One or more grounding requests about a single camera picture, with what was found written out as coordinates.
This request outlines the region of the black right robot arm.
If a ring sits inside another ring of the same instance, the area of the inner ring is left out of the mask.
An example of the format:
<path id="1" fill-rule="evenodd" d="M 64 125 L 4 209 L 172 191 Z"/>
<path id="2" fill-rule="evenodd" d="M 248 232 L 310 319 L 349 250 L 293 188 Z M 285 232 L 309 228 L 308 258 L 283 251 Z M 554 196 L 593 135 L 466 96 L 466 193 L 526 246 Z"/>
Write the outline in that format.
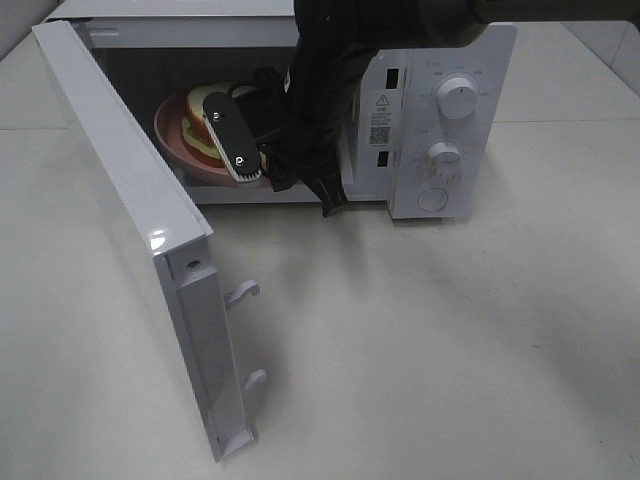
<path id="1" fill-rule="evenodd" d="M 337 154 L 339 123 L 382 49 L 461 48 L 493 22 L 639 22 L 636 1 L 297 1 L 296 49 L 284 73 L 255 71 L 239 97 L 267 159 L 275 192 L 303 183 L 330 215 L 347 202 Z"/>

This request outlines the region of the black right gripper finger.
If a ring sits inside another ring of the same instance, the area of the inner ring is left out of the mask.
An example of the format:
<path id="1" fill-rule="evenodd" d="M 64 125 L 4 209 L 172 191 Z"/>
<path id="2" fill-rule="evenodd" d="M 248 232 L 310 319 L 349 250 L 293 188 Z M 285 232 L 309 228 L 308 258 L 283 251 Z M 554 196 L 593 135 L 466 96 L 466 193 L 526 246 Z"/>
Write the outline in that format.
<path id="1" fill-rule="evenodd" d="M 262 157 L 255 138 L 234 99 L 222 92 L 207 95 L 203 120 L 229 175 L 235 182 L 262 176 Z"/>
<path id="2" fill-rule="evenodd" d="M 347 204 L 341 174 L 338 170 L 329 173 L 313 173 L 302 177 L 303 183 L 320 200 L 322 215 L 329 217 Z"/>

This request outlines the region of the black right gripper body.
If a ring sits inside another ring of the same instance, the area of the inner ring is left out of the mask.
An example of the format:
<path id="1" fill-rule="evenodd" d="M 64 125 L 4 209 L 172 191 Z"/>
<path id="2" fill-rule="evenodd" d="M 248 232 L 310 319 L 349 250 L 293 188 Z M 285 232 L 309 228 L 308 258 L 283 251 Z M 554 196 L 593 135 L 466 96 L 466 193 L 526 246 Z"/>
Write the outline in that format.
<path id="1" fill-rule="evenodd" d="M 255 71 L 252 91 L 234 98 L 274 190 L 297 182 L 311 190 L 343 188 L 338 138 L 367 66 L 337 64 L 298 68 L 284 73 Z"/>

